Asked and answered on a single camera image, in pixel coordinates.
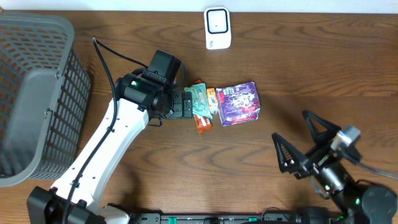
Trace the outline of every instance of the barcode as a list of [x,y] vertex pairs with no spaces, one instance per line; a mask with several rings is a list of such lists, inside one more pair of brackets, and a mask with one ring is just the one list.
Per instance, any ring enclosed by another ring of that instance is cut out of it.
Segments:
[[224,95],[230,95],[230,94],[234,94],[234,89],[232,88],[224,89]]

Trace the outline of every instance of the wooden table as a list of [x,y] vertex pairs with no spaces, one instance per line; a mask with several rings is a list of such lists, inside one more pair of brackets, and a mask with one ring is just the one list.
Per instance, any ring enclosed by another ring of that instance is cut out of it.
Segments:
[[[131,144],[109,180],[108,202],[164,213],[259,213],[312,205],[332,210],[308,179],[281,174],[271,134],[278,132],[303,152],[313,145],[301,117],[309,109],[330,121],[362,130],[357,144],[368,164],[398,172],[398,16],[360,14],[232,13],[232,45],[205,47],[202,13],[38,12],[69,19],[75,48],[93,75],[93,96],[80,141],[87,143],[111,99],[108,80],[91,43],[97,37],[118,52],[149,63],[157,49],[186,66],[186,86],[202,79],[226,87],[254,81],[259,120],[197,133],[194,120],[146,128]],[[103,54],[114,80],[137,65]],[[344,162],[355,179],[398,189]],[[27,180],[0,189],[0,223],[27,223],[26,199],[38,185]]]

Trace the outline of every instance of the small orange package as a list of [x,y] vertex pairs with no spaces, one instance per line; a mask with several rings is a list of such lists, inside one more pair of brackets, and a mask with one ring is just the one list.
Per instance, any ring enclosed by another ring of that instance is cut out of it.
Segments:
[[207,89],[207,100],[209,102],[210,113],[217,114],[218,100],[217,100],[217,96],[216,96],[216,90],[214,88]]
[[199,118],[195,114],[194,114],[194,117],[195,117],[195,121],[197,123],[197,128],[198,128],[199,134],[205,132],[206,130],[210,130],[213,127],[209,118],[206,118],[206,117]]

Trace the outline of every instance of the green connector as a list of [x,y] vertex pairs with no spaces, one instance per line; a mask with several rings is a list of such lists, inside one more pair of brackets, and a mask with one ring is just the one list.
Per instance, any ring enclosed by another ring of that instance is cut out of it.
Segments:
[[169,218],[169,224],[177,224],[177,218],[175,218],[175,217],[170,217],[170,218]]

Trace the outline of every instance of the perforated basket side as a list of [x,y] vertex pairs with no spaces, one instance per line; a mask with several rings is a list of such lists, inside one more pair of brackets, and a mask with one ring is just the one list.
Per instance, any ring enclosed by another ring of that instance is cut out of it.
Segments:
[[90,97],[91,81],[71,50],[42,161],[30,178],[59,178],[72,164]]

